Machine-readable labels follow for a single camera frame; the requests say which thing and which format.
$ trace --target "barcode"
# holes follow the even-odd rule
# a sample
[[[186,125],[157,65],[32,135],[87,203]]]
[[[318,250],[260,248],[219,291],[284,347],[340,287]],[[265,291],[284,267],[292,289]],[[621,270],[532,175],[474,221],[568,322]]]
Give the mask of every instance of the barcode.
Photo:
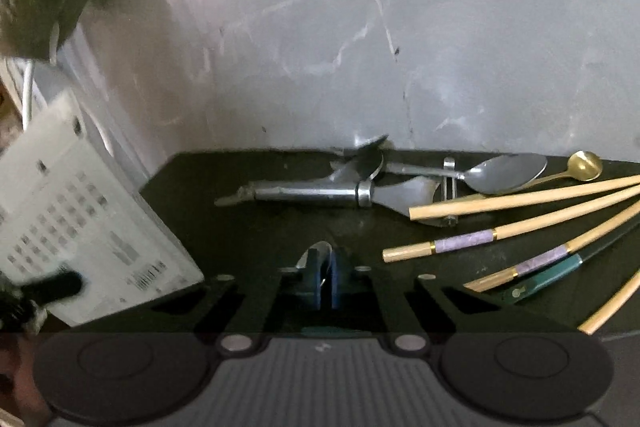
[[[147,264],[142,270],[133,273],[133,284],[139,290],[145,291],[165,270],[166,264],[162,261],[158,261],[156,264]]]

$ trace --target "wooden chopstick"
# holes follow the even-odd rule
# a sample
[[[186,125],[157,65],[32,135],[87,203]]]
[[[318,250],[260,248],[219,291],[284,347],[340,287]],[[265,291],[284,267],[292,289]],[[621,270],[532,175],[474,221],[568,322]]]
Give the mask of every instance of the wooden chopstick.
[[[465,286],[466,288],[476,292],[484,292],[491,288],[495,288],[496,286],[508,283],[517,277],[522,277],[523,275],[548,266],[551,263],[555,263],[570,253],[574,253],[575,251],[580,250],[580,248],[586,247],[588,244],[593,243],[593,241],[596,241],[603,235],[606,235],[623,223],[626,223],[629,219],[637,216],[639,213],[640,201],[636,201],[636,203],[610,219],[607,219],[604,223],[600,223],[597,227],[588,230],[578,237],[574,237],[559,247],[547,250],[545,253],[541,253],[531,259],[527,259],[522,263],[514,264],[504,270],[486,275],[480,279],[472,280],[465,283]]]
[[[496,196],[484,200],[470,201],[441,201],[426,206],[414,206],[409,209],[409,217],[412,221],[417,219],[431,219],[433,217],[462,216],[463,214],[475,214],[477,212],[492,212],[504,208],[515,208],[529,204],[548,203],[549,201],[567,200],[617,190],[640,183],[640,174],[615,178],[603,182],[576,185],[575,187],[552,188],[550,190],[538,190],[525,194],[510,194],[509,196]]]
[[[591,317],[585,320],[578,329],[592,335],[599,330],[602,325],[607,322],[620,308],[627,302],[631,296],[636,293],[640,287],[640,270],[629,279],[620,290],[618,290],[612,298],[610,298],[602,308],[596,311]]]
[[[442,253],[446,251],[459,250],[461,248],[474,247],[476,245],[484,245],[507,237],[520,235],[521,233],[532,232],[533,230],[544,229],[557,225],[575,217],[584,216],[590,212],[595,212],[601,208],[606,208],[620,201],[628,200],[633,196],[640,194],[640,185],[625,188],[613,194],[608,194],[595,200],[586,201],[580,204],[574,204],[562,210],[556,210],[542,216],[531,217],[516,223],[502,225],[494,229],[480,230],[479,232],[466,233],[446,239],[437,239],[436,241],[428,241],[426,243],[418,243],[417,245],[407,245],[406,247],[386,248],[382,251],[382,258],[385,263],[394,261],[403,261],[404,259],[413,259],[414,257],[423,257],[434,253]]]

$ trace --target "gold spoon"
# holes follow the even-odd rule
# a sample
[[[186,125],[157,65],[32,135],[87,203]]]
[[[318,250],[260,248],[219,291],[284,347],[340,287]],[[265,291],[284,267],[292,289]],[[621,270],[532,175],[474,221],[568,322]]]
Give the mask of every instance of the gold spoon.
[[[569,156],[566,163],[566,171],[533,180],[518,190],[524,190],[524,188],[530,188],[534,185],[540,185],[560,178],[573,178],[579,182],[592,182],[601,174],[602,160],[600,157],[590,151],[578,151]],[[485,198],[486,196],[484,194],[472,194],[471,196],[456,198],[456,201],[484,200]]]

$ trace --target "chopsticks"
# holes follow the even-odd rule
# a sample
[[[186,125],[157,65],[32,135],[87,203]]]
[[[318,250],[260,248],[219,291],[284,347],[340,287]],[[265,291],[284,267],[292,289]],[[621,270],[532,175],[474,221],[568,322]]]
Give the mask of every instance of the chopsticks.
[[[617,190],[618,188],[629,187],[639,183],[640,174],[637,174],[636,176],[626,176],[625,178],[576,185],[574,187],[552,188],[551,190],[539,190],[537,192],[526,192],[525,194],[496,196],[484,200],[442,201],[440,203],[427,204],[426,206],[414,206],[409,209],[409,216],[412,221],[415,221],[417,219],[491,212],[504,208],[515,208],[517,206],[578,198],[580,196],[597,194],[598,192]]]
[[[593,243],[594,241],[603,237],[607,233],[612,232],[612,230],[617,229],[618,227],[620,227],[620,225],[622,225],[623,223],[626,223],[632,217],[635,217],[638,214],[640,214],[640,201],[637,201],[636,203],[632,204],[631,206],[629,206],[619,214],[616,214],[610,219],[607,219],[604,223],[601,223],[597,227],[594,227],[593,229],[579,235],[578,237],[575,237],[570,241],[567,241],[566,243],[564,243],[563,245],[560,245],[559,247],[552,248],[551,250],[541,253],[540,255],[537,255],[535,257],[532,257],[531,259],[527,259],[522,263],[515,264],[514,266],[505,268],[504,270],[500,270],[490,275],[486,275],[485,277],[481,277],[480,279],[475,279],[473,281],[465,283],[465,286],[466,288],[469,288],[470,290],[473,290],[476,292],[484,292],[484,291],[490,290],[491,288],[495,288],[496,286],[500,286],[502,284],[508,283],[516,279],[517,277],[522,277],[523,275],[531,273],[535,270],[539,270],[542,267],[548,266],[551,263],[555,263],[556,261],[559,261],[560,259],[566,257],[572,252],[575,252],[577,250],[580,250],[583,247],[586,247],[587,245],[589,245],[590,243]],[[570,271],[573,271],[575,268],[580,266],[580,264],[584,260],[585,260],[584,258],[581,258],[580,256],[576,256],[573,259],[572,263],[566,263],[566,267],[571,267]],[[544,286],[551,284],[551,282],[557,280],[559,277],[564,277],[564,275],[565,275],[564,270],[558,271],[556,269],[556,270],[550,271],[546,277],[539,278],[541,284],[537,285],[535,290],[530,291],[529,294],[532,295],[539,289],[542,289]],[[526,291],[527,287],[531,287],[532,285],[525,284],[523,287],[519,287],[520,285],[517,285],[517,286],[518,287],[514,288],[511,292],[509,291],[505,292],[506,299],[511,301],[511,299],[508,298],[508,296],[511,295],[515,299],[520,300],[519,298],[524,295],[524,292]]]
[[[507,287],[496,297],[505,303],[513,304],[534,295],[543,288],[574,272],[582,263],[595,257],[600,252],[607,250],[607,248],[611,247],[617,240],[625,237],[626,234],[630,233],[639,225],[640,214],[637,214],[595,243],[587,245],[580,253],[574,253],[563,261],[560,261],[560,263],[554,264],[549,268],[519,281],[517,284]]]
[[[638,178],[640,176],[630,176],[629,178]],[[552,190],[544,190],[544,192],[553,192]],[[403,261],[405,259],[413,259],[415,257],[423,257],[434,253],[442,253],[446,251],[459,250],[461,248],[474,247],[476,245],[484,245],[492,243],[507,237],[513,237],[522,233],[532,232],[533,230],[544,229],[552,225],[557,225],[575,217],[584,216],[590,212],[595,212],[612,204],[619,203],[633,196],[640,194],[640,185],[625,188],[613,194],[608,194],[595,200],[586,201],[585,203],[575,204],[562,210],[556,210],[543,216],[531,217],[509,225],[502,225],[494,229],[480,230],[446,239],[438,239],[436,241],[428,241],[426,243],[418,243],[417,245],[407,245],[405,247],[387,248],[382,251],[382,257],[385,263],[395,261]]]

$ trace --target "round pad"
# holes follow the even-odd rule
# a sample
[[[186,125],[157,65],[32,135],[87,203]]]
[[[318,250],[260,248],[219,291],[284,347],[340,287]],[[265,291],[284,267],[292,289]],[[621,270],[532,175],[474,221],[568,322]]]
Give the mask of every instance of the round pad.
[[[442,352],[444,377],[472,405],[526,422],[581,415],[613,377],[600,343],[568,333],[464,333]]]
[[[208,373],[190,333],[59,333],[40,346],[37,388],[60,416],[88,425],[136,425],[188,402]]]

